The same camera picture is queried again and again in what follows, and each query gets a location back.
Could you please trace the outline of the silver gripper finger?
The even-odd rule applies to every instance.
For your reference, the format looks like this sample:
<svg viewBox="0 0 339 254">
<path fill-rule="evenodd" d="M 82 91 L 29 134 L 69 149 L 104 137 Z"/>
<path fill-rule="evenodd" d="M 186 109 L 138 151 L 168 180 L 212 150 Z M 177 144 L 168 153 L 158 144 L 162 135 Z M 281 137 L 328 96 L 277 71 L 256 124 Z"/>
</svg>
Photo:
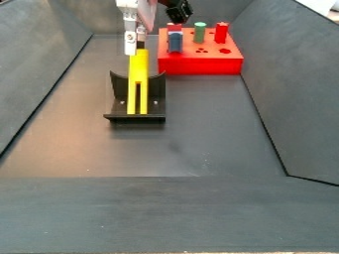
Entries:
<svg viewBox="0 0 339 254">
<path fill-rule="evenodd" d="M 136 53 L 136 12 L 126 10 L 122 13 L 124 22 L 124 53 L 133 56 Z"/>
<path fill-rule="evenodd" d="M 136 48 L 144 49 L 146 39 L 146 29 L 142 25 L 138 25 L 136 28 Z"/>
</svg>

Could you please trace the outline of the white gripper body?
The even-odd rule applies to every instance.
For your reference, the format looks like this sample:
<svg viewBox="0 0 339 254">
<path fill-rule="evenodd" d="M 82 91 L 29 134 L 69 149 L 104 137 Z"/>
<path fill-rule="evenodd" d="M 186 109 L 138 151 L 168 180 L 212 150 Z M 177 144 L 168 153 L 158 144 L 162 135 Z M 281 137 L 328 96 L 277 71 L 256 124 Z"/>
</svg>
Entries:
<svg viewBox="0 0 339 254">
<path fill-rule="evenodd" d="M 122 15 L 124 30 L 136 31 L 138 24 L 148 32 L 153 29 L 157 0 L 114 0 Z"/>
</svg>

